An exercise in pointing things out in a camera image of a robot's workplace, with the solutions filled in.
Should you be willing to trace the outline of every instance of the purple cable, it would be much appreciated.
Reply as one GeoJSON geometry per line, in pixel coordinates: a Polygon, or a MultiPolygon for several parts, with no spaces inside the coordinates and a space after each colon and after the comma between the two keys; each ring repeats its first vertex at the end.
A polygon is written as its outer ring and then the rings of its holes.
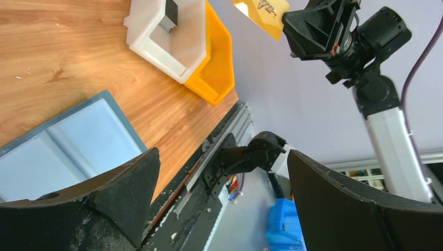
{"type": "Polygon", "coordinates": [[[422,171],[423,171],[423,163],[422,163],[422,160],[420,159],[420,155],[418,153],[418,148],[417,148],[417,145],[415,144],[414,138],[412,136],[412,130],[411,130],[411,127],[409,124],[409,120],[407,118],[406,96],[407,96],[407,91],[409,89],[409,86],[411,85],[412,78],[415,76],[415,73],[417,73],[421,64],[425,61],[426,57],[431,52],[434,45],[437,43],[438,39],[441,36],[442,31],[443,31],[443,16],[441,17],[440,24],[438,25],[437,30],[435,31],[434,35],[432,36],[431,40],[429,41],[429,44],[426,46],[425,50],[422,52],[422,55],[420,55],[417,62],[415,62],[414,66],[412,67],[411,71],[409,72],[409,75],[407,76],[406,81],[404,82],[403,89],[402,89],[402,95],[401,95],[401,107],[402,107],[403,113],[404,113],[404,120],[405,120],[406,129],[409,134],[409,138],[411,139],[412,147],[414,148],[415,155],[418,159],[420,167],[422,167],[422,171]]]}
{"type": "Polygon", "coordinates": [[[240,194],[241,191],[243,190],[243,184],[244,184],[244,176],[246,174],[241,174],[241,184],[240,184],[240,188],[238,189],[238,193],[231,199],[231,200],[235,200],[240,194]]]}

